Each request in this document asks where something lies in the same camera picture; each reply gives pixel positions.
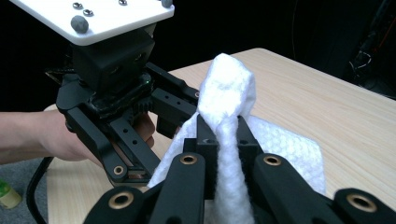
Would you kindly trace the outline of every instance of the white towel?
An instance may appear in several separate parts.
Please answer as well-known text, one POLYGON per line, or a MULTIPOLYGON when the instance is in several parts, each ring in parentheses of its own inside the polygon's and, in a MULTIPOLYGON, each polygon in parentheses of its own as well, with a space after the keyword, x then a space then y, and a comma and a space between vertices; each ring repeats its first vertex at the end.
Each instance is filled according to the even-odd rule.
POLYGON ((214 202, 205 204, 205 223, 254 223, 236 142, 239 115, 247 121, 264 152, 287 159, 315 191, 324 194, 325 178, 318 144, 251 116, 255 100, 253 74, 234 57, 218 55, 201 84, 197 112, 175 136, 148 187, 166 178, 172 159, 183 151, 184 139, 196 138, 196 118, 200 114, 219 142, 218 184, 214 202))

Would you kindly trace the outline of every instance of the table surface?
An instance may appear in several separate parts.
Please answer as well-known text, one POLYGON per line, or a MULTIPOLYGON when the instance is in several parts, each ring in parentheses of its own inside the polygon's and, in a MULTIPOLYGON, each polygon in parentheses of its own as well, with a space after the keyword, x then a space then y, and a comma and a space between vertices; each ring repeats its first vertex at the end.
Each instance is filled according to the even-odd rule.
MULTIPOLYGON (((396 101, 354 86, 266 49, 233 55, 256 78, 252 115, 316 141, 324 160, 327 196, 338 189, 372 193, 396 209, 396 101)), ((211 62, 170 72, 199 89, 211 62)), ((154 134, 161 158, 171 143, 154 134)), ((82 223, 112 188, 90 161, 55 159, 47 173, 49 223, 82 223)))

